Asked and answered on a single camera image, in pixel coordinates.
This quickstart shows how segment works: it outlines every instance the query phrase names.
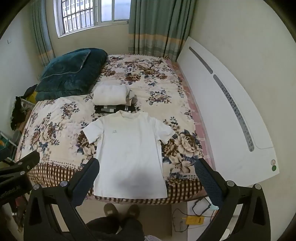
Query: foot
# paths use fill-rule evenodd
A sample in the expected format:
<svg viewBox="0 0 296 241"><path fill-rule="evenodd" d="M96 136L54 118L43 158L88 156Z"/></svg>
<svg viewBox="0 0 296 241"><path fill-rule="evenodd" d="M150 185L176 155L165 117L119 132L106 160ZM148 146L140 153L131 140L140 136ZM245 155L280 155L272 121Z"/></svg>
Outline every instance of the foot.
<svg viewBox="0 0 296 241"><path fill-rule="evenodd" d="M140 215L140 209L137 204L131 205L128 209L127 214L126 214L127 217L132 217L135 219L138 219L139 215Z"/></svg>
<svg viewBox="0 0 296 241"><path fill-rule="evenodd" d="M116 207L114 206L114 204L112 204L112 203L105 204L104 212L105 212L106 217L108 217L108 216L118 217L118 211L117 211Z"/></svg>

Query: mattress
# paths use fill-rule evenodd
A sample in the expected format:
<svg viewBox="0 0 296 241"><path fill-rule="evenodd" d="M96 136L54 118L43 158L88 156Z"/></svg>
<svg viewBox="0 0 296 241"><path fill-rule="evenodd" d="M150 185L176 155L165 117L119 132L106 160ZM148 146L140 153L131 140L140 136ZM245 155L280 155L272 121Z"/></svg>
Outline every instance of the mattress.
<svg viewBox="0 0 296 241"><path fill-rule="evenodd" d="M48 187L63 180L69 181L96 153L96 142L89 144L82 131L90 122L106 115L95 113L93 90L100 81L126 84L136 95L136 111L149 113L176 132L167 144L162 144L162 168L168 198L116 199L94 196L92 189L86 198L143 204L192 199L202 190L193 164L198 158L209 156L197 108L188 87L183 86L185 82L179 70L178 73L180 77L172 63L164 58L109 55L90 94L36 104L22 134L16 161L36 150L40 153L40 163L28 173L33 182ZM116 147L114 158L119 158Z"/></svg>

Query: dark pants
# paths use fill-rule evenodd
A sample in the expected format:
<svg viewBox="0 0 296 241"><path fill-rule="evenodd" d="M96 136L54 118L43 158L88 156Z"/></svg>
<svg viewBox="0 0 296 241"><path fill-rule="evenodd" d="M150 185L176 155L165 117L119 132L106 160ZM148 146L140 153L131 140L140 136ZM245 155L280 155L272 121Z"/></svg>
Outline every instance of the dark pants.
<svg viewBox="0 0 296 241"><path fill-rule="evenodd" d="M86 224L92 235L98 240L108 241L144 241L142 224L134 218L125 218L121 223L116 217L102 217ZM66 238L72 240L69 233Z"/></svg>

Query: beige wall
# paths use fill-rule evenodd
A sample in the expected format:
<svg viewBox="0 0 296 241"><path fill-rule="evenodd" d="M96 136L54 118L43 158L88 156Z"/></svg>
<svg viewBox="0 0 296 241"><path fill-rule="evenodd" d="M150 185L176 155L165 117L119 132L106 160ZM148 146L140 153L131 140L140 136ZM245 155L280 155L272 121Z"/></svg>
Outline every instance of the beige wall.
<svg viewBox="0 0 296 241"><path fill-rule="evenodd" d="M54 21L53 0L46 0L49 36L56 56L80 48L101 48L108 54L128 53L128 24L86 29L58 38Z"/></svg>
<svg viewBox="0 0 296 241"><path fill-rule="evenodd" d="M277 240L296 212L296 43L263 0L199 0L190 36L238 79L267 126L280 174L261 185Z"/></svg>
<svg viewBox="0 0 296 241"><path fill-rule="evenodd" d="M29 6L20 11L5 31L0 50L0 130L11 136L10 118L15 97L37 84L43 69L30 32Z"/></svg>

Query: t-shirt sleeve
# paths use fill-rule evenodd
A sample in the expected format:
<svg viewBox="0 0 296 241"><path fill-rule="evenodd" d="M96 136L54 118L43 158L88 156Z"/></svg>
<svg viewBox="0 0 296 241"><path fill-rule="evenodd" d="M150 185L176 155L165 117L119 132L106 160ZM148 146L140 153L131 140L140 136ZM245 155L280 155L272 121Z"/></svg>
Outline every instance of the t-shirt sleeve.
<svg viewBox="0 0 296 241"><path fill-rule="evenodd" d="M168 140L175 134L175 131L170 127L161 122L160 120L154 119L155 135L158 140L161 140L163 144L166 144Z"/></svg>
<svg viewBox="0 0 296 241"><path fill-rule="evenodd" d="M95 142L104 132L103 123L100 119L91 122L84 129L83 132L89 141L89 144Z"/></svg>

